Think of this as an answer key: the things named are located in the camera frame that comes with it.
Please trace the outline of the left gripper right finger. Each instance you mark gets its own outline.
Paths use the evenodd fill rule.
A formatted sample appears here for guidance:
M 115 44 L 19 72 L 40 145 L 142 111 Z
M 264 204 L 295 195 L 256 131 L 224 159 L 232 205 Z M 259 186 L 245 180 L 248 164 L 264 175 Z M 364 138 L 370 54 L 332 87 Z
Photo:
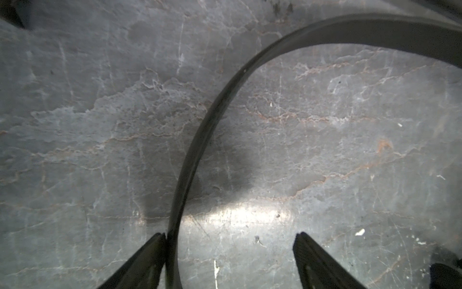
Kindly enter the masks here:
M 296 235 L 292 249 L 303 289 L 365 289 L 307 233 Z

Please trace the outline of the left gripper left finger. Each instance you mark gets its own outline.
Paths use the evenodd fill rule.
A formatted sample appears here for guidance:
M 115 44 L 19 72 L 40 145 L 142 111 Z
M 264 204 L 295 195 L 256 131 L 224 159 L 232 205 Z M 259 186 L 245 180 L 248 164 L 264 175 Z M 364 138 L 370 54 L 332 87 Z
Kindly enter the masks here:
M 166 235 L 156 233 L 99 289 L 157 289 L 166 262 Z

